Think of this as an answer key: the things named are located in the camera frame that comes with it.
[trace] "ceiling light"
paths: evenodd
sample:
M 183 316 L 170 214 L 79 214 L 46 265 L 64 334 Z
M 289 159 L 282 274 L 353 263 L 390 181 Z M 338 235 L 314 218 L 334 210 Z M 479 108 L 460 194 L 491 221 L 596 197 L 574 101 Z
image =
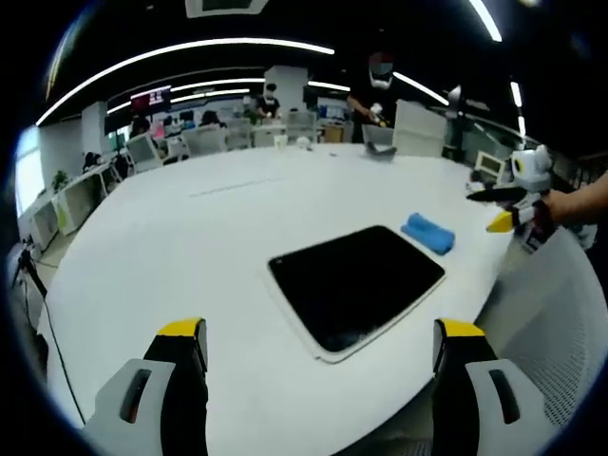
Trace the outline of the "ceiling light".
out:
M 131 95 L 131 100 L 134 98 L 142 97 L 143 95 L 148 95 L 149 93 L 162 92 L 163 90 L 168 90 L 171 88 L 171 85 L 165 85 L 163 87 L 151 88 L 150 90 L 146 90 L 145 92 L 136 93 L 135 95 Z
M 517 123 L 520 126 L 520 136 L 523 138 L 525 136 L 525 120 L 523 119 L 523 116 L 519 116 L 517 118 Z
M 318 83 L 317 81 L 309 81 L 308 85 L 309 86 L 313 86 L 313 87 L 333 88 L 334 90 L 342 90 L 342 91 L 345 91 L 345 92 L 350 92 L 351 91 L 351 88 L 350 87 L 346 87 L 345 85 L 329 84 L 329 83 Z
M 179 92 L 180 90 L 187 90 L 188 88 L 206 87 L 206 86 L 220 86 L 222 84 L 264 84 L 266 80 L 264 78 L 240 78 L 240 79 L 220 79 L 219 81 L 208 81 L 206 83 L 196 83 L 189 85 L 180 85 L 179 87 L 172 87 L 172 92 Z
M 444 97 L 442 97 L 438 93 L 433 92 L 430 88 L 424 87 L 422 84 L 417 83 L 413 79 L 410 79 L 408 76 L 404 76 L 403 74 L 397 73 L 396 71 L 393 72 L 392 75 L 398 80 L 403 81 L 404 83 L 409 84 L 410 86 L 416 87 L 418 90 L 425 92 L 428 96 L 433 97 L 435 100 L 442 103 L 443 105 L 449 105 L 449 102 Z
M 472 7 L 475 9 L 475 11 L 479 15 L 480 19 L 482 20 L 482 22 L 484 23 L 485 29 L 492 37 L 492 40 L 500 43 L 503 40 L 503 37 L 501 36 L 501 33 L 498 31 L 498 28 L 496 27 L 496 24 L 494 23 L 494 19 L 492 19 L 492 16 L 490 16 L 489 11 L 487 10 L 487 8 L 484 5 L 484 2 L 482 2 L 482 0 L 468 0 L 468 1 L 472 5 Z
M 197 98 L 215 97 L 218 95 L 235 95 L 238 93 L 249 93 L 248 88 L 235 88 L 232 90 L 217 90 L 215 92 L 195 93 L 185 97 L 174 98 L 171 103 L 187 102 L 188 100 L 196 100 Z
M 513 92 L 513 103 L 516 107 L 522 107 L 522 93 L 520 92 L 520 85 L 517 83 L 511 83 L 511 92 Z
M 150 59 L 152 57 L 156 57 L 157 55 L 166 54 L 168 52 L 174 52 L 176 50 L 184 50 L 191 48 L 202 48 L 207 46 L 218 46 L 218 45 L 268 45 L 268 46 L 280 46 L 284 48 L 298 48 L 309 50 L 312 52 L 320 52 L 322 54 L 334 55 L 335 51 L 328 47 L 309 45 L 307 43 L 298 43 L 297 41 L 288 41 L 288 40 L 276 40 L 273 38 L 217 38 L 214 40 L 202 40 L 202 41 L 193 41 L 190 43 L 182 43 L 180 45 L 173 45 L 169 47 L 161 47 L 160 49 L 150 50 L 145 52 L 144 54 L 136 55 L 135 57 L 131 57 L 130 59 L 123 60 L 116 65 L 111 66 L 110 68 L 106 68 L 104 71 L 97 73 L 94 76 L 91 76 L 83 83 L 76 85 L 72 88 L 66 95 L 61 97 L 53 106 L 51 106 L 47 112 L 45 112 L 40 119 L 36 122 L 36 126 L 40 126 L 42 122 L 44 122 L 48 116 L 50 116 L 55 110 L 65 103 L 67 100 L 72 98 L 78 92 L 90 86 L 96 81 L 99 81 L 104 76 L 107 76 L 114 71 L 117 71 L 121 68 L 128 67 L 129 65 L 135 64 L 142 60 Z
M 119 111 L 119 110 L 121 110 L 121 109 L 123 109 L 123 108 L 125 108 L 127 106 L 131 106 L 131 102 L 126 102 L 126 103 L 123 103 L 123 104 L 119 104 L 118 106 L 113 107 L 112 109 L 108 109 L 107 110 L 107 115 L 109 116 L 110 114 L 112 114 L 112 113 L 114 113 L 116 111 Z

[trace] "black tablet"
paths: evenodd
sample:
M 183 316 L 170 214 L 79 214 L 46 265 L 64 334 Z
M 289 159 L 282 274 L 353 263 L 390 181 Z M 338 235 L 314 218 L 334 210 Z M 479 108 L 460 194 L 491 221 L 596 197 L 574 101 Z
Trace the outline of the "black tablet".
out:
M 278 256 L 269 266 L 304 327 L 332 353 L 391 322 L 445 274 L 384 226 Z

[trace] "floor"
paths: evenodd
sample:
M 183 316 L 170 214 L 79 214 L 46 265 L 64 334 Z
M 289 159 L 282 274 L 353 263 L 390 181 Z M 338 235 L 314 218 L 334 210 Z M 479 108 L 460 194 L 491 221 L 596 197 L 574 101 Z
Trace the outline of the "floor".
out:
M 70 236 L 63 236 L 61 234 L 51 242 L 47 250 L 44 252 L 42 257 L 36 262 L 38 267 L 38 273 L 43 283 L 48 287 L 52 282 L 52 279 L 57 271 L 57 267 L 61 263 L 62 258 L 66 254 L 66 251 L 75 238 L 76 233 Z M 518 265 L 522 264 L 523 261 L 529 254 L 521 247 L 517 240 L 514 240 L 508 248 L 506 256 L 503 261 L 503 268 L 497 286 L 500 286 L 501 276 L 508 274 L 513 269 L 517 268 Z M 492 307 L 492 295 L 486 303 L 485 309 L 480 315 L 477 324 L 485 329 L 486 323 L 486 309 Z M 42 304 L 36 304 L 35 299 L 30 300 L 29 305 L 30 318 L 34 327 L 37 325 L 38 316 L 42 310 Z M 520 315 L 513 314 L 508 321 L 502 321 L 500 332 L 501 334 L 488 333 L 488 339 L 492 343 L 492 339 L 506 340 L 508 336 L 515 333 L 525 323 L 525 318 Z M 359 454 L 366 454 L 369 450 L 368 445 L 373 445 L 374 448 L 379 449 L 378 445 L 383 448 L 382 454 L 404 454 L 402 453 L 403 441 L 419 441 L 427 440 L 432 436 L 432 417 L 431 417 L 431 387 L 427 386 L 424 388 L 416 398 L 410 402 L 407 406 L 402 408 L 396 415 L 389 419 L 379 429 L 366 436 L 361 441 L 357 442 L 353 446 L 341 451 L 340 456 L 355 456 Z

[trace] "black ceiling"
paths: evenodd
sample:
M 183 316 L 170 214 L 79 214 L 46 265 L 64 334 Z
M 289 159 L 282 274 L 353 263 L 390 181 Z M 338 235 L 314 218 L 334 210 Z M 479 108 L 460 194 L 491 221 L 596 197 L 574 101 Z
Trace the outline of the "black ceiling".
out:
M 486 117 L 517 128 L 509 90 L 520 83 L 528 134 L 570 154 L 601 147 L 601 111 L 608 100 L 603 28 L 585 2 L 543 0 L 536 8 L 517 0 L 484 0 L 503 41 L 494 43 L 467 0 L 394 0 L 357 6 L 349 0 L 270 0 L 260 15 L 188 19 L 181 0 L 113 0 L 89 9 L 62 62 L 48 102 L 41 91 L 35 115 L 77 84 L 112 65 L 155 48 L 210 38 L 265 37 L 317 44 L 335 55 L 256 46 L 182 50 L 122 68 L 62 105 L 48 122 L 80 112 L 96 100 L 186 73 L 172 84 L 220 77 L 260 76 L 274 64 L 308 67 L 317 81 L 347 84 L 349 72 L 371 48 L 390 48 L 396 70 L 444 92 L 458 84 L 486 103 Z M 428 97 L 408 90 L 406 96 Z M 118 104 L 121 98 L 112 100 Z

